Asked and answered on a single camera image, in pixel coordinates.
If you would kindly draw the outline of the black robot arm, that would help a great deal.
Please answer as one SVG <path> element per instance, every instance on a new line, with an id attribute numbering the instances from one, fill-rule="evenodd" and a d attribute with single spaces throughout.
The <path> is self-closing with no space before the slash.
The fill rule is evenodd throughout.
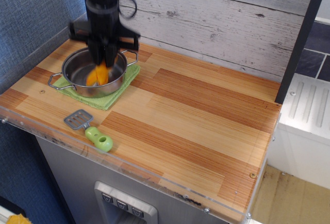
<path id="1" fill-rule="evenodd" d="M 112 67 L 119 49 L 139 49 L 140 34 L 120 22 L 119 0 L 85 0 L 85 7 L 87 20 L 69 24 L 70 39 L 85 42 L 96 65 Z"/>

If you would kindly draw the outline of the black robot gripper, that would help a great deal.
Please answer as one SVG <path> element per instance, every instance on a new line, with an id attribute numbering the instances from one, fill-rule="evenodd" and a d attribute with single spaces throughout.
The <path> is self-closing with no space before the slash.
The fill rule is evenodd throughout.
<path id="1" fill-rule="evenodd" d="M 118 49 L 139 49 L 140 34 L 120 22 L 118 10 L 107 14 L 88 10 L 87 19 L 71 22 L 69 31 L 72 40 L 83 41 L 88 45 L 93 62 L 97 66 L 105 58 L 106 67 L 112 67 Z"/>

